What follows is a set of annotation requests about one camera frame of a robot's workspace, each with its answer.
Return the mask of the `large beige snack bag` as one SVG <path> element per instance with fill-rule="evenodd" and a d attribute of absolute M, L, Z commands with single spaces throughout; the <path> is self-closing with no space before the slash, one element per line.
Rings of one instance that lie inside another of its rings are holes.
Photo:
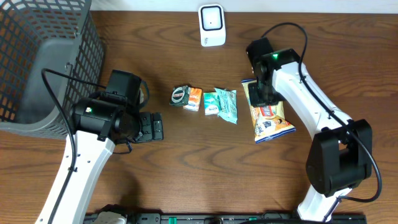
<path fill-rule="evenodd" d="M 270 141 L 285 134 L 295 132 L 295 126 L 285 119 L 282 101 L 273 106 L 254 107 L 251 105 L 249 84 L 253 83 L 256 83 L 254 79 L 244 79 L 241 81 L 249 105 L 255 143 Z"/>

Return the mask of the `dark green round-logo packet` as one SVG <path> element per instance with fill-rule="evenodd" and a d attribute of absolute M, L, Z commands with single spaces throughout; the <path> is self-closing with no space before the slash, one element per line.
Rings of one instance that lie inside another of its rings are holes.
<path fill-rule="evenodd" d="M 172 106 L 185 106 L 188 104 L 191 88 L 188 85 L 176 86 L 170 99 Z"/>

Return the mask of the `light green snack packet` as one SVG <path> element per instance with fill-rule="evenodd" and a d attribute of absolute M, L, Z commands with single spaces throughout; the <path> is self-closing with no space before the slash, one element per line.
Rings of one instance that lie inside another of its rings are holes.
<path fill-rule="evenodd" d="M 220 101 L 220 112 L 218 116 L 227 122 L 237 124 L 238 111 L 236 106 L 236 90 L 224 90 L 215 88 Z"/>

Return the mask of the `teal small snack packet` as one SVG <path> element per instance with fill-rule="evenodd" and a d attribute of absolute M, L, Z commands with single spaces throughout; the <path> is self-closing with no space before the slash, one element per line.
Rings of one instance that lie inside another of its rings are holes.
<path fill-rule="evenodd" d="M 217 115 L 220 110 L 220 100 L 217 92 L 208 92 L 203 94 L 205 115 Z"/>

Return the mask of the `orange small snack packet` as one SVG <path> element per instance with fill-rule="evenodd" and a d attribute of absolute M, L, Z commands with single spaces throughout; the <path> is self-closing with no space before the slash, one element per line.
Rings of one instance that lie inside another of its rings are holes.
<path fill-rule="evenodd" d="M 183 109 L 189 111 L 199 111 L 201 103 L 202 89 L 201 88 L 191 88 L 188 98 L 188 104 L 183 106 Z"/>

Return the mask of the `dark grey mesh plastic basket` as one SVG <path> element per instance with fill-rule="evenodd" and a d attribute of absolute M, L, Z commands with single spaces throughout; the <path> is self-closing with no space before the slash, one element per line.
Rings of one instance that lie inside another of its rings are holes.
<path fill-rule="evenodd" d="M 42 79 L 66 113 L 96 90 L 104 45 L 90 0 L 1 1 L 1 130 L 65 139 L 67 129 Z"/>

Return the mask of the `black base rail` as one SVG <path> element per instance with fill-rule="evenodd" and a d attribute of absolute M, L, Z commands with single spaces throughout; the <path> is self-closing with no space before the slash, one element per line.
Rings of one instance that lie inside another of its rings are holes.
<path fill-rule="evenodd" d="M 101 212 L 87 215 L 84 224 L 305 224 L 301 220 L 289 213 L 267 212 L 262 215 L 162 215 L 158 213 L 136 213 L 131 215 L 121 215 L 116 212 Z"/>

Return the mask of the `white barcode scanner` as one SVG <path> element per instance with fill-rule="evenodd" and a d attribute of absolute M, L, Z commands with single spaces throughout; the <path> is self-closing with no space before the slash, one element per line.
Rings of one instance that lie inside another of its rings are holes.
<path fill-rule="evenodd" d="M 198 10 L 202 47 L 216 47 L 226 42 L 224 9 L 219 4 L 206 4 Z"/>

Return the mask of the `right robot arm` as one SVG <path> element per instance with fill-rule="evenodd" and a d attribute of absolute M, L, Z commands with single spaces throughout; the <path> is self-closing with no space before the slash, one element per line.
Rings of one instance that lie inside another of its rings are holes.
<path fill-rule="evenodd" d="M 306 172 L 310 188 L 297 208 L 300 219 L 329 222 L 332 213 L 371 176 L 372 129 L 334 105 L 312 80 L 293 49 L 275 51 L 267 38 L 251 42 L 246 53 L 256 80 L 248 85 L 249 104 L 257 110 L 287 101 L 312 139 Z"/>

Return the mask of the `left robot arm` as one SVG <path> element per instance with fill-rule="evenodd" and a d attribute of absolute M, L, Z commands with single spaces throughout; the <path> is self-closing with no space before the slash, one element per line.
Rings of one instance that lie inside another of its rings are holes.
<path fill-rule="evenodd" d="M 60 105 L 47 80 L 42 79 L 67 128 L 60 168 L 37 223 L 83 223 L 98 177 L 118 144 L 161 141 L 160 113 L 143 112 L 149 101 L 147 83 L 133 73 L 113 70 L 107 86 L 75 103 L 70 113 Z"/>

